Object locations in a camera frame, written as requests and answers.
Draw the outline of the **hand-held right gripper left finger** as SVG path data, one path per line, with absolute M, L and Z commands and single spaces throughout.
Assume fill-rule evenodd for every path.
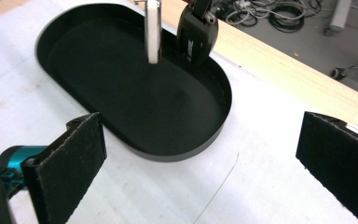
M 67 131 L 21 163 L 39 224 L 65 224 L 107 158 L 98 113 L 73 119 Z

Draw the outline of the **white desk leg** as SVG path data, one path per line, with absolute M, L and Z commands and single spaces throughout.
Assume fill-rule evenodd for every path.
M 329 25 L 324 29 L 324 35 L 341 33 L 346 25 L 350 13 L 352 0 L 337 0 Z

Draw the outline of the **black oval tray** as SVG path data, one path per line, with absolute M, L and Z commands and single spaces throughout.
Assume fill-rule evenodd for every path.
M 46 73 L 131 150 L 152 161 L 181 161 L 220 134 L 232 93 L 213 59 L 193 66 L 162 33 L 162 59 L 145 58 L 144 17 L 119 4 L 71 8 L 41 32 L 36 58 Z

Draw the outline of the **white table mat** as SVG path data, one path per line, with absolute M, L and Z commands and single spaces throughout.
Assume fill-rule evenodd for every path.
M 31 0 L 0 15 L 0 154 L 47 145 L 84 108 L 39 66 L 41 30 L 70 3 Z M 69 224 L 358 224 L 296 158 L 307 105 L 229 60 L 233 90 L 223 131 L 178 162 L 141 158 L 113 134 Z

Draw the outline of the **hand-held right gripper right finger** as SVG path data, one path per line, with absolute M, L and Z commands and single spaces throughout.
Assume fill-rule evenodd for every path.
M 306 112 L 296 158 L 358 218 L 358 133 L 340 119 Z

